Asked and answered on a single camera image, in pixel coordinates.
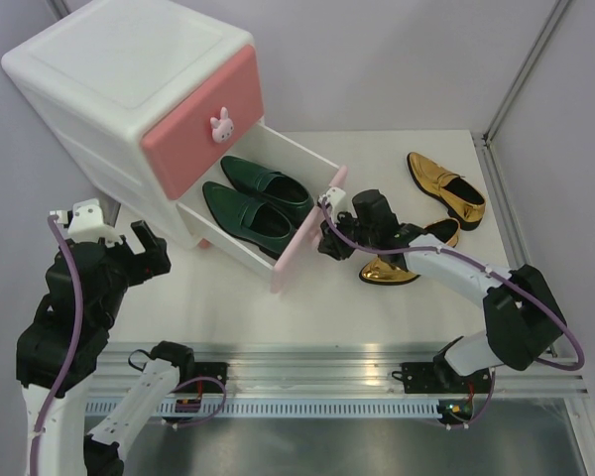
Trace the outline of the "dark pink drawer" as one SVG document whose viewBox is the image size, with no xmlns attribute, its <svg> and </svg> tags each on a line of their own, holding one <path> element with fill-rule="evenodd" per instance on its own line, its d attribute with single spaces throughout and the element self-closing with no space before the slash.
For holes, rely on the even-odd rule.
<svg viewBox="0 0 595 476">
<path fill-rule="evenodd" d="M 143 136 L 166 197 L 180 198 L 263 115 L 256 51 L 247 45 Z"/>
</svg>

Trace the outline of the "green loafer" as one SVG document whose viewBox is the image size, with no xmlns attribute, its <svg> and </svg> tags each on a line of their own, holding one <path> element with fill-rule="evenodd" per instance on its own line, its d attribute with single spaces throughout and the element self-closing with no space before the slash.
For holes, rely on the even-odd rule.
<svg viewBox="0 0 595 476">
<path fill-rule="evenodd" d="M 306 187 L 282 172 L 234 156 L 223 157 L 220 166 L 236 190 L 269 202 L 296 227 L 314 207 Z"/>
<path fill-rule="evenodd" d="M 228 235 L 256 245 L 277 260 L 296 234 L 296 228 L 277 208 L 214 181 L 202 185 L 202 194 L 217 225 Z"/>
</svg>

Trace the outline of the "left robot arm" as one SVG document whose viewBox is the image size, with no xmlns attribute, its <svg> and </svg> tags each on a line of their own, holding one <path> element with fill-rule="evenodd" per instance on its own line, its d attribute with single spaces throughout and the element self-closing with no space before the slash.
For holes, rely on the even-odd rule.
<svg viewBox="0 0 595 476">
<path fill-rule="evenodd" d="M 109 418 L 84 429 L 88 392 L 97 360 L 129 288 L 168 273 L 167 242 L 144 221 L 131 228 L 143 245 L 134 253 L 124 236 L 77 242 L 61 236 L 55 216 L 48 224 L 59 244 L 47 269 L 48 291 L 33 322 L 17 341 L 16 379 L 28 420 L 30 475 L 120 475 L 139 432 L 171 392 L 196 381 L 194 355 L 162 341 L 148 354 L 139 380 Z"/>
</svg>

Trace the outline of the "light pink drawer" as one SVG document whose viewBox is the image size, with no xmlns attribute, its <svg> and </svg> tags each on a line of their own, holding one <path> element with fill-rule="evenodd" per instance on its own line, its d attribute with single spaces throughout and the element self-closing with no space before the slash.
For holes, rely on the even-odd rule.
<svg viewBox="0 0 595 476">
<path fill-rule="evenodd" d="M 318 198 L 332 187 L 342 188 L 348 168 L 338 166 L 303 145 L 263 125 L 256 124 L 227 153 L 296 179 Z M 308 246 L 314 246 L 320 235 L 321 212 L 309 213 L 296 235 L 277 260 L 265 255 L 256 246 L 229 236 L 210 214 L 201 186 L 207 181 L 228 185 L 218 164 L 212 166 L 179 200 L 178 213 L 196 241 L 207 241 L 234 260 L 254 271 L 278 292 L 287 279 L 292 265 Z"/>
</svg>

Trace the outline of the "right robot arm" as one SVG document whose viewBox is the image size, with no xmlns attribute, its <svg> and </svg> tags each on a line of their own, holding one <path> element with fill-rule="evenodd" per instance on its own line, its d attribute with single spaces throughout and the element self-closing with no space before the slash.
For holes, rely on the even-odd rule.
<svg viewBox="0 0 595 476">
<path fill-rule="evenodd" d="M 337 261 L 354 251 L 375 255 L 383 269 L 433 279 L 479 306 L 484 329 L 458 337 L 430 364 L 435 385 L 445 392 L 469 376 L 498 366 L 524 371 L 566 331 L 566 322 L 541 272 L 483 264 L 463 254 L 428 228 L 399 222 L 387 198 L 364 190 L 344 204 L 332 187 L 317 204 L 323 212 L 318 251 Z"/>
</svg>

